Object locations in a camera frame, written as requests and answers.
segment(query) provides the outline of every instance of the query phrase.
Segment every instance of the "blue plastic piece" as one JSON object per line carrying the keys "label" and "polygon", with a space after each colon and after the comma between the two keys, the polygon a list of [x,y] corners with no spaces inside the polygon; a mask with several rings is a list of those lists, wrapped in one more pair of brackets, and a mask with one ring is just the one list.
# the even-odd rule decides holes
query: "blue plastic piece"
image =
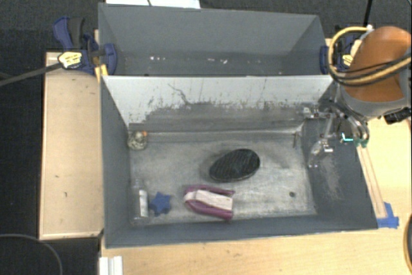
{"label": "blue plastic piece", "polygon": [[328,50],[329,47],[322,46],[319,53],[319,66],[323,75],[326,75],[328,73],[328,67],[326,66],[326,57],[328,56]]}
{"label": "blue plastic piece", "polygon": [[70,33],[68,30],[69,20],[69,17],[62,16],[53,24],[54,38],[56,38],[56,40],[58,40],[62,44],[64,51],[73,49],[73,42],[71,41]]}
{"label": "blue plastic piece", "polygon": [[113,75],[116,71],[117,67],[117,53],[115,50],[115,45],[113,44],[105,44],[104,45],[104,53],[106,54],[106,64],[108,66],[108,73],[109,75]]}
{"label": "blue plastic piece", "polygon": [[150,201],[149,208],[154,211],[155,216],[160,216],[162,213],[169,213],[170,195],[163,195],[157,192],[156,197]]}
{"label": "blue plastic piece", "polygon": [[399,217],[393,215],[392,206],[390,203],[384,202],[386,218],[377,219],[379,228],[398,228],[399,227]]}

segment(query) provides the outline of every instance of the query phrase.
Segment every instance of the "gray floor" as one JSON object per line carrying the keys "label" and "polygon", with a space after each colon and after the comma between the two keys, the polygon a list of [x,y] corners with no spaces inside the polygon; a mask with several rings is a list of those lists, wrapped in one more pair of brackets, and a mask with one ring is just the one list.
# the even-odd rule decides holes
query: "gray floor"
{"label": "gray floor", "polygon": [[[131,176],[143,183],[151,199],[157,191],[171,195],[171,211],[151,223],[217,221],[196,214],[184,205],[187,187],[206,184],[235,190],[234,220],[315,214],[308,173],[299,145],[291,133],[231,134],[225,140],[148,143],[143,151],[131,151]],[[209,177],[210,166],[229,151],[255,151],[261,166],[254,176],[239,182],[219,184]]]}

